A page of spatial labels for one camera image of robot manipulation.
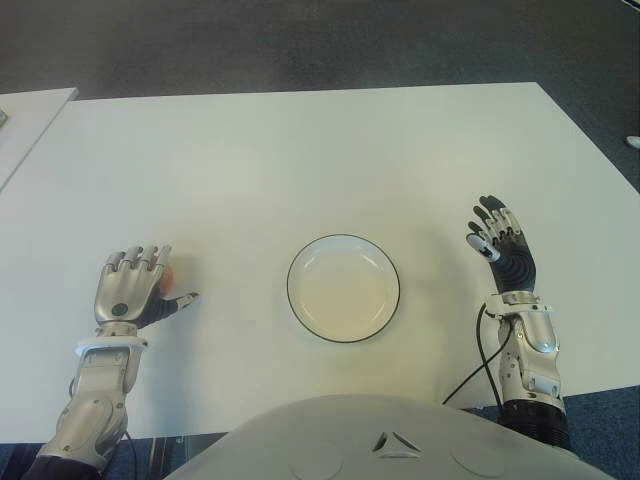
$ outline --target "table surface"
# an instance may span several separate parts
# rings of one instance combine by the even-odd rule
[[[53,434],[101,264],[134,244],[172,244],[176,293],[202,297],[141,332],[132,435],[333,393],[441,401],[479,362],[494,286],[464,237],[486,193],[518,215],[557,311],[564,394],[640,383],[640,197],[534,83],[70,102],[0,194],[0,441]],[[399,274],[394,319],[356,344],[287,302],[291,260],[333,233]],[[481,375],[451,401],[490,403]]]
[[[60,109],[76,96],[75,88],[0,95],[0,109],[8,116],[0,128],[0,190]]]

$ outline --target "white robot body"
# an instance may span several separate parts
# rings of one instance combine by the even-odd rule
[[[336,395],[260,415],[168,478],[611,477],[566,450],[453,408],[394,397]]]

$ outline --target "orange ball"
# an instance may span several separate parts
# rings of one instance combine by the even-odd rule
[[[164,273],[162,274],[162,278],[160,279],[160,294],[166,295],[173,287],[173,269],[170,265],[164,267]]]

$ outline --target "wire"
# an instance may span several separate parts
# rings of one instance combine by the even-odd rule
[[[133,454],[133,480],[138,480],[138,454],[136,453],[136,446],[133,444],[133,440],[131,439],[131,435],[129,432],[125,430],[124,436],[129,440],[129,445],[131,445],[131,453]]]
[[[509,333],[507,333],[507,338],[505,338],[504,342],[502,343],[502,345],[500,345],[500,348],[498,350],[496,350],[496,353],[494,353],[493,355],[491,355],[488,359],[487,359],[487,363],[491,363],[491,361],[496,358],[498,355],[500,355],[500,352],[502,352],[502,350],[504,350],[504,347],[507,346],[507,342],[509,341],[509,339],[511,338],[511,332],[513,332],[513,325],[511,324],[511,322],[509,322]],[[442,405],[446,405],[447,402],[449,400],[451,400],[453,398],[453,396],[458,393],[460,391],[460,389],[462,387],[464,387],[469,380],[471,380],[475,375],[477,375],[477,373],[482,370],[484,368],[484,363],[481,364],[478,368],[476,368],[473,372],[471,372],[467,378],[465,378],[460,385],[458,385],[450,394],[447,398],[444,399],[444,401],[442,402]]]
[[[485,357],[484,355],[484,349],[482,348],[482,338],[480,337],[480,323],[482,322],[482,316],[484,315],[486,309],[487,304],[483,303],[482,307],[480,307],[480,311],[478,312],[478,320],[476,321],[476,341],[478,343],[480,358],[482,359],[482,366],[487,372],[487,378],[489,379],[489,383],[491,384],[491,390],[493,391],[493,396],[496,399],[496,405],[498,406],[500,415],[502,415],[502,401],[500,400],[500,394],[498,394],[498,389],[496,388],[496,382],[493,381],[493,375],[491,375],[491,370],[489,369],[489,364],[487,363],[487,357]]]

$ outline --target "white plate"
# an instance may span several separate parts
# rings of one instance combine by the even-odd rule
[[[373,243],[330,235],[293,259],[287,294],[293,313],[311,332],[334,342],[357,342],[391,320],[400,282],[389,257]]]

